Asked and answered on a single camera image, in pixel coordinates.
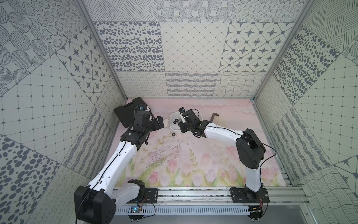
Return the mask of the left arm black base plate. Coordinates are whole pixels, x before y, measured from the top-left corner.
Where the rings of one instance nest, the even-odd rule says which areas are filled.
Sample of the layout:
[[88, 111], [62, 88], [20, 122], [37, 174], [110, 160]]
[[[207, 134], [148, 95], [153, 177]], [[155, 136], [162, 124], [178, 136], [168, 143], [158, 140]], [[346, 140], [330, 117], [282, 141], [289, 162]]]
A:
[[144, 188], [133, 190], [134, 198], [127, 203], [143, 204], [143, 203], [157, 203], [158, 189], [157, 188]]

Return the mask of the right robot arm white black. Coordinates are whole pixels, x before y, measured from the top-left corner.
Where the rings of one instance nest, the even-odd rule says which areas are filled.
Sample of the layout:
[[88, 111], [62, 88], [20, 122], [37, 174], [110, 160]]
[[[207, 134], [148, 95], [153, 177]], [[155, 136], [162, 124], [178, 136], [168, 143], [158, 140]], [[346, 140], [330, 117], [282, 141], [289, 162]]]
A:
[[253, 193], [263, 189], [262, 166], [269, 160], [265, 159], [266, 148], [251, 129], [237, 131], [221, 127], [209, 120], [200, 120], [192, 110], [179, 109], [179, 128], [182, 133], [191, 132], [197, 138], [210, 138], [236, 147], [240, 162], [246, 167], [245, 188]]

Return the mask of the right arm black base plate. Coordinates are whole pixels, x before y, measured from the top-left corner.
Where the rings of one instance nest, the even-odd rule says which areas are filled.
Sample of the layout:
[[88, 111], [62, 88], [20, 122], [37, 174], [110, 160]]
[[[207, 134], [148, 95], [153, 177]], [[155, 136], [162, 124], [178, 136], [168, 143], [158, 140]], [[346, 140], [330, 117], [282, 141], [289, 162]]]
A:
[[247, 188], [231, 187], [229, 189], [233, 203], [269, 203], [269, 194], [266, 188], [263, 186], [254, 192]]

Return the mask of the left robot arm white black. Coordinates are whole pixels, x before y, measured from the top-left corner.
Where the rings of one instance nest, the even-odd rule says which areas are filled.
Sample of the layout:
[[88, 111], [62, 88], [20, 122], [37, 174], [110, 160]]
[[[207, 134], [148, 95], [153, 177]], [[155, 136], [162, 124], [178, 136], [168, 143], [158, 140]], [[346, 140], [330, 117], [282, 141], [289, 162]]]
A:
[[131, 179], [115, 190], [114, 187], [129, 161], [143, 144], [148, 143], [151, 132], [164, 128], [161, 116], [139, 111], [134, 122], [120, 137], [120, 143], [110, 160], [87, 186], [79, 186], [74, 193], [76, 220], [89, 224], [109, 224], [117, 210], [128, 202], [137, 204], [146, 200], [145, 184]]

